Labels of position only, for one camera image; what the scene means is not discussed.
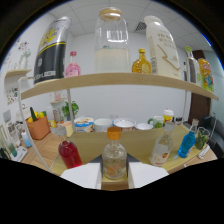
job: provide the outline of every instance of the glass bottle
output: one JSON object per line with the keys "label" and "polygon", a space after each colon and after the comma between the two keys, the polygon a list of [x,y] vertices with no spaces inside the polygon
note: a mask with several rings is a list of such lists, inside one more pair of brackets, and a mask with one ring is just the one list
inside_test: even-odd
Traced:
{"label": "glass bottle", "polygon": [[146,60],[145,49],[140,48],[138,52],[139,59],[133,63],[132,72],[151,74],[151,64],[148,60]]}
{"label": "glass bottle", "polygon": [[187,158],[190,154],[192,147],[196,142],[195,134],[197,133],[198,120],[193,119],[190,131],[187,135],[184,136],[181,146],[178,150],[178,156],[182,158]]}
{"label": "glass bottle", "polygon": [[58,128],[60,130],[57,132],[57,134],[63,136],[63,140],[58,146],[58,151],[65,166],[68,169],[81,166],[82,160],[79,156],[77,146],[73,142],[67,140],[65,127],[60,126]]}
{"label": "glass bottle", "polygon": [[186,46],[187,52],[186,67],[187,67],[187,81],[193,82],[201,86],[202,78],[198,61],[194,58],[191,47]]}
{"label": "glass bottle", "polygon": [[66,78],[81,75],[81,68],[75,62],[76,51],[71,51],[70,53],[70,64],[65,70]]}
{"label": "glass bottle", "polygon": [[131,72],[126,21],[114,7],[103,8],[95,27],[95,72]]}
{"label": "glass bottle", "polygon": [[175,124],[171,121],[167,121],[164,127],[163,136],[156,140],[149,162],[153,166],[161,167],[166,162],[172,148],[173,140],[171,139],[171,133]]}
{"label": "glass bottle", "polygon": [[122,178],[126,172],[127,152],[120,144],[121,129],[109,127],[107,129],[109,144],[103,150],[103,170],[109,179]]}

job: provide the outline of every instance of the can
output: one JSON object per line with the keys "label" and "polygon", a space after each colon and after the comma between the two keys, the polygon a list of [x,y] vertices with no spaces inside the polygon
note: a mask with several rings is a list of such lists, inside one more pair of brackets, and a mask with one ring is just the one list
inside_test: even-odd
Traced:
{"label": "can", "polygon": [[212,70],[209,62],[204,58],[198,59],[198,64],[200,66],[200,72],[202,77],[202,87],[211,92],[214,92],[214,82],[212,77]]}
{"label": "can", "polygon": [[64,57],[71,19],[55,19],[46,29],[34,65],[34,85],[64,78]]}

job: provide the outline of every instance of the wall decoration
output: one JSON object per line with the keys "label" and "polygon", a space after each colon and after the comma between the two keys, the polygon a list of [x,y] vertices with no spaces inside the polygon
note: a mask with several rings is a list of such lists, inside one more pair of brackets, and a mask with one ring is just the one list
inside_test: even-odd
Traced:
{"label": "wall decoration", "polygon": [[8,105],[18,101],[18,88],[11,87],[6,91]]}

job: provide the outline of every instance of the jar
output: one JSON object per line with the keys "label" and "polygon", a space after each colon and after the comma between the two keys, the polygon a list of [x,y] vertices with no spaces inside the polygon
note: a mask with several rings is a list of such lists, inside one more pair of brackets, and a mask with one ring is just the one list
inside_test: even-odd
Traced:
{"label": "jar", "polygon": [[95,72],[131,72],[126,21],[121,10],[100,10],[95,27]]}

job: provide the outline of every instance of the shelf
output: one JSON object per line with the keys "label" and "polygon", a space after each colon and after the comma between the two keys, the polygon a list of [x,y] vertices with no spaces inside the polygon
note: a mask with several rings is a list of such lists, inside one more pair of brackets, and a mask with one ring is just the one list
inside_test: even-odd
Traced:
{"label": "shelf", "polygon": [[[144,164],[150,164],[149,157],[152,153],[156,139],[162,136],[163,132],[164,128],[121,132],[120,143],[131,156]],[[163,165],[163,168],[168,172],[185,164],[201,152],[201,150],[193,147],[187,158],[181,158],[177,155],[182,140],[188,132],[189,129],[184,125],[174,127],[171,134],[173,149],[166,163]],[[108,144],[106,132],[74,132],[69,138],[69,141],[75,142],[83,164],[87,164],[89,161],[101,155],[104,147]],[[58,156],[51,167],[51,171],[57,175],[61,175],[66,169],[63,160]],[[104,177],[103,182],[109,183],[111,180]]]}
{"label": "shelf", "polygon": [[17,69],[8,71],[5,78],[19,76],[19,75],[26,75],[28,72],[32,71],[32,69]]}
{"label": "shelf", "polygon": [[54,92],[57,90],[72,89],[87,86],[99,85],[150,85],[162,86],[176,89],[183,89],[214,100],[219,98],[212,92],[183,80],[169,78],[160,75],[149,75],[139,73],[97,73],[63,78],[52,81],[45,81],[36,84],[21,94],[22,99],[27,99],[43,93]]}
{"label": "shelf", "polygon": [[67,98],[62,98],[62,99],[60,99],[60,100],[58,100],[58,101],[51,101],[51,103],[60,103],[60,102],[62,102],[62,101],[64,101],[64,100],[67,100]]}

